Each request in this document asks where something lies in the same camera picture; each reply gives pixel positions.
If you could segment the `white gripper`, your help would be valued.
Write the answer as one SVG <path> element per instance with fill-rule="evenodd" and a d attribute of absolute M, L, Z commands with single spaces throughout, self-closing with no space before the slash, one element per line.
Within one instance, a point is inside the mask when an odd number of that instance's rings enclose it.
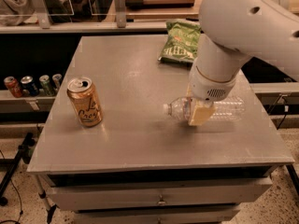
<path fill-rule="evenodd" d="M 189 84 L 186 91 L 187 97 L 197 97 L 199 100 L 207 102 L 218 102 L 225 99 L 236 83 L 236 77 L 229 81 L 212 81 L 205 77 L 197 62 L 194 62 L 189 73 Z M 188 119 L 190 126 L 200 126 L 204 124 L 215 113 L 216 108 L 195 106 Z"/>

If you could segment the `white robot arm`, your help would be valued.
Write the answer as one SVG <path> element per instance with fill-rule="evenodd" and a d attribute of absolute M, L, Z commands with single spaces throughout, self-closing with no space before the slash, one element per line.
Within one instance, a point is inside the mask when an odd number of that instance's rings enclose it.
<path fill-rule="evenodd" d="M 255 57 L 299 78 L 299 18 L 288 0 L 203 0 L 197 58 L 189 75 L 197 99 L 188 122 L 205 123 L 225 99 L 241 67 Z"/>

